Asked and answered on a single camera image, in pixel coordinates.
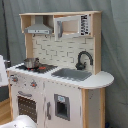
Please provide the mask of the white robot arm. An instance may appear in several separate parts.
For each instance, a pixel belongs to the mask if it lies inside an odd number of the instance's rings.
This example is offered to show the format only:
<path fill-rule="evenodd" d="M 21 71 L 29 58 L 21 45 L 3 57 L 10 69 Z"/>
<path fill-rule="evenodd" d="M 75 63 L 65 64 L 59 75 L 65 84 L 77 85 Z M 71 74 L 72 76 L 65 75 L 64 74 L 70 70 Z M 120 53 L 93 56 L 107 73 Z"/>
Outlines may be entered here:
<path fill-rule="evenodd" d="M 0 55 L 0 87 L 8 84 L 8 77 L 3 56 Z M 35 122 L 27 115 L 20 115 L 15 120 L 0 125 L 0 128 L 37 128 Z"/>

